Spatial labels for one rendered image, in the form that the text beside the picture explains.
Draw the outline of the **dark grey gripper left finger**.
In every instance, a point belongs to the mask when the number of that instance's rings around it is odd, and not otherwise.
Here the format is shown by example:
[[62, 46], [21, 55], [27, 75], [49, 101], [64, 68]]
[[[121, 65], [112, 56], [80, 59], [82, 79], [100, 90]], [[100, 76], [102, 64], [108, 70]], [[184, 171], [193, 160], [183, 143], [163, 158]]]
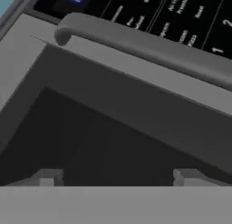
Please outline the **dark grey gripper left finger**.
[[10, 183], [14, 187], [55, 187], [63, 186], [63, 170], [62, 169], [40, 169], [32, 177]]

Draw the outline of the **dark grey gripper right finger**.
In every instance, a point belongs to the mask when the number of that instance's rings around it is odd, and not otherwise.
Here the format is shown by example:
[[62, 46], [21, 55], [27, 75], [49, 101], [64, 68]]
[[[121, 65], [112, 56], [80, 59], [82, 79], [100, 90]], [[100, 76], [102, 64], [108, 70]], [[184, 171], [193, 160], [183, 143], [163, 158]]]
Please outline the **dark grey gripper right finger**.
[[228, 182], [215, 179], [197, 169], [174, 169], [173, 185], [183, 187], [229, 187]]

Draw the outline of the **grey microwave door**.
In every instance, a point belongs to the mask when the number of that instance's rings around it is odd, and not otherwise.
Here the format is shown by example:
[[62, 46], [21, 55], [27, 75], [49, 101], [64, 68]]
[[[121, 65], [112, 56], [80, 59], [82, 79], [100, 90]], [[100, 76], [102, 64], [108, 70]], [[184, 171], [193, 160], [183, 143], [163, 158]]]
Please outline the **grey microwave door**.
[[0, 185], [58, 169], [68, 186], [232, 185], [232, 93], [21, 15], [0, 39]]

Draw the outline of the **grey microwave oven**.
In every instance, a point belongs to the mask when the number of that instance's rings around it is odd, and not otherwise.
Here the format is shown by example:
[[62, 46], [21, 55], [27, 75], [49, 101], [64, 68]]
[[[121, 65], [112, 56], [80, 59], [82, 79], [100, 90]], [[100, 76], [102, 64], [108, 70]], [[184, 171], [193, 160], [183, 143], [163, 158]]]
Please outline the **grey microwave oven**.
[[232, 0], [28, 0], [23, 12], [92, 15], [232, 60]]

